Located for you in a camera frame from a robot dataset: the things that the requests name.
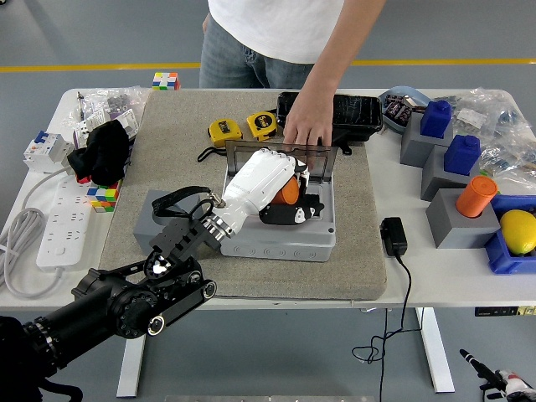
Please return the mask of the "person's hand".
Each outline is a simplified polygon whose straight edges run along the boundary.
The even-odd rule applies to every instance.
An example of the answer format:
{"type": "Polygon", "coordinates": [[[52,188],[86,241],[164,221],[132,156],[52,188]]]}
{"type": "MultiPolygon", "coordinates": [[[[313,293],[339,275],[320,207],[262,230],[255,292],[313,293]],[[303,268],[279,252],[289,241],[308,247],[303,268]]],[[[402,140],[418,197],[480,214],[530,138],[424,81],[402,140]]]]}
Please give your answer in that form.
{"type": "Polygon", "coordinates": [[[332,93],[301,91],[286,118],[284,143],[331,146],[333,97],[332,93]]]}

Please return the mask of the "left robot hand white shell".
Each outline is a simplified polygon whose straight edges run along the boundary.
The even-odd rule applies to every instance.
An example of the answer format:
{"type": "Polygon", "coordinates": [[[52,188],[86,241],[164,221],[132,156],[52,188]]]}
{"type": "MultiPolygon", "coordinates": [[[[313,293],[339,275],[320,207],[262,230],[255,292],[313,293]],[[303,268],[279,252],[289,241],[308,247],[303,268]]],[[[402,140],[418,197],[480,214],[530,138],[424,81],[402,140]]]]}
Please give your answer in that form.
{"type": "Polygon", "coordinates": [[[261,148],[227,184],[224,206],[214,214],[229,237],[237,235],[245,220],[255,214],[264,224],[302,224],[324,209],[320,197],[307,192],[308,183],[304,162],[261,148]]]}

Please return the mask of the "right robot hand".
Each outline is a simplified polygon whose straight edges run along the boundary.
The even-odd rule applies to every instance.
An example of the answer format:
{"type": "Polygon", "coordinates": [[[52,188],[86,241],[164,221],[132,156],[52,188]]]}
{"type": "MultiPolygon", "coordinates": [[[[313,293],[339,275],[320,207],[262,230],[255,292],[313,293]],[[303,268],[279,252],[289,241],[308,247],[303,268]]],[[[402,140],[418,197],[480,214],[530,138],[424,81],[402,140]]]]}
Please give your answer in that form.
{"type": "Polygon", "coordinates": [[[463,348],[460,355],[476,370],[477,376],[485,380],[480,386],[484,400],[535,401],[535,388],[516,373],[508,370],[492,371],[463,348]]]}

